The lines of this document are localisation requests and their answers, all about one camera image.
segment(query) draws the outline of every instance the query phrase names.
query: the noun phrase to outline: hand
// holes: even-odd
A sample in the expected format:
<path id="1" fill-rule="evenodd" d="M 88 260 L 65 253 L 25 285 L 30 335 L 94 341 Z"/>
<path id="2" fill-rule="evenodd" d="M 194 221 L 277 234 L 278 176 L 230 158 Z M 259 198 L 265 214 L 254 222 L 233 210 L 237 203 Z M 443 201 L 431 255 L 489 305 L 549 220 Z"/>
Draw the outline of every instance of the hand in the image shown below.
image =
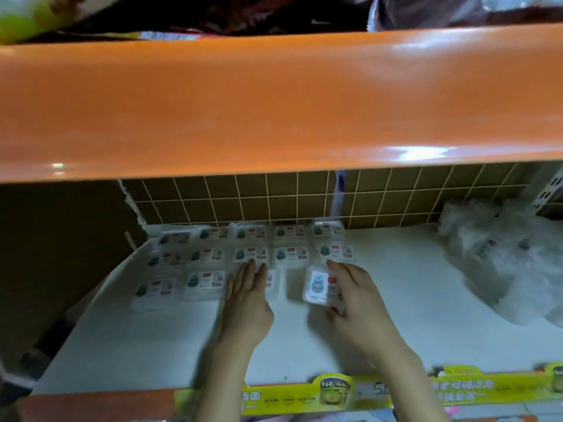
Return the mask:
<path id="1" fill-rule="evenodd" d="M 344 317 L 328 312 L 336 330 L 375 364 L 398 351 L 397 346 L 406 346 L 369 273 L 348 263 L 327 261 L 327 266 L 346 304 Z"/>
<path id="2" fill-rule="evenodd" d="M 243 263 L 236 277 L 227 279 L 220 340 L 236 343 L 252 352 L 264 340 L 274 313 L 264 296 L 268 268 L 263 263 L 256 272 L 256 262 Z"/>

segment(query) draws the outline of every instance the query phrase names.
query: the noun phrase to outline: forearm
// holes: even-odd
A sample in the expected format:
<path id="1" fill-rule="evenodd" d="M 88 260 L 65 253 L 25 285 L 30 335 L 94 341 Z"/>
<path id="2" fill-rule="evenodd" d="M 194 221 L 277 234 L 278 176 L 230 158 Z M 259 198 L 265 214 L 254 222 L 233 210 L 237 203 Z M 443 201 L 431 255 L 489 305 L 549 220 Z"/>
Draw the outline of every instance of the forearm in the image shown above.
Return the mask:
<path id="1" fill-rule="evenodd" d="M 419 356 L 402 339 L 391 351 L 377 356 L 377 368 L 399 422 L 449 422 Z"/>
<path id="2" fill-rule="evenodd" d="M 243 383 L 252 350 L 236 342 L 220 341 L 201 390 L 194 422 L 239 422 Z"/>

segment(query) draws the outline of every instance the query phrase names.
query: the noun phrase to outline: shelf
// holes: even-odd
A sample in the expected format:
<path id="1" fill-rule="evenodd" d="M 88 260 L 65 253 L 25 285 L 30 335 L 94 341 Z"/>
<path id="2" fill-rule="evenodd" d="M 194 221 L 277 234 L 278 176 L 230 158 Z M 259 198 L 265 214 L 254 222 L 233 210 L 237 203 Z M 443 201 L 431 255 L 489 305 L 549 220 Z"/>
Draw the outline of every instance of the shelf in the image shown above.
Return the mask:
<path id="1" fill-rule="evenodd" d="M 431 226 L 347 231 L 347 241 L 427 369 L 469 364 L 483 372 L 529 371 L 560 359 L 561 331 L 543 319 L 521 327 L 495 314 L 445 260 Z M 170 418 L 173 390 L 193 385 L 218 304 L 133 311 L 129 301 L 146 251 L 95 299 L 33 395 L 22 402 L 26 422 L 71 422 L 77 415 L 84 422 Z M 306 382 L 331 371 L 371 372 L 327 326 L 323 308 L 302 301 L 302 285 L 299 273 L 282 281 L 280 296 L 271 303 L 276 320 L 252 357 L 248 384 Z"/>
<path id="2" fill-rule="evenodd" d="M 0 182 L 563 158 L 563 25 L 0 48 Z"/>

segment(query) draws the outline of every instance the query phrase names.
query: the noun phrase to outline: price tag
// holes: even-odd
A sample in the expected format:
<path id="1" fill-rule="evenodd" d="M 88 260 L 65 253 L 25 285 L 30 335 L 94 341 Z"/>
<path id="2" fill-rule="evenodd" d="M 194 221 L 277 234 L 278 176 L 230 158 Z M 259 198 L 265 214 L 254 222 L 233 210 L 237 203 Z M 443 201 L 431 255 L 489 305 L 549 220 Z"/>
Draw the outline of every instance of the price tag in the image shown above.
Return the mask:
<path id="1" fill-rule="evenodd" d="M 389 395 L 387 386 L 383 382 L 376 383 L 355 383 L 357 399 L 382 398 Z"/>

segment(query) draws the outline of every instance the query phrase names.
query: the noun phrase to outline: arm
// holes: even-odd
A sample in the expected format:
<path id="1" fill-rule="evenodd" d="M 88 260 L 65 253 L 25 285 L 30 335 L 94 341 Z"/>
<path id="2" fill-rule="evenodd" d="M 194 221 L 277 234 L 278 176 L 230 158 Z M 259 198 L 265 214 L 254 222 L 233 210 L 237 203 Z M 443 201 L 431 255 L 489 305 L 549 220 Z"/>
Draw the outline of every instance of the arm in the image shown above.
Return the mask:
<path id="1" fill-rule="evenodd" d="M 236 277 L 229 276 L 222 332 L 213 350 L 211 368 L 201 390 L 194 422 L 239 422 L 244 375 L 256 346 L 274 322 L 264 297 L 267 267 L 243 264 Z"/>
<path id="2" fill-rule="evenodd" d="M 345 317 L 329 312 L 334 327 L 375 366 L 389 389 L 399 422 L 449 422 L 419 356 L 398 333 L 365 269 L 327 262 L 346 303 Z"/>

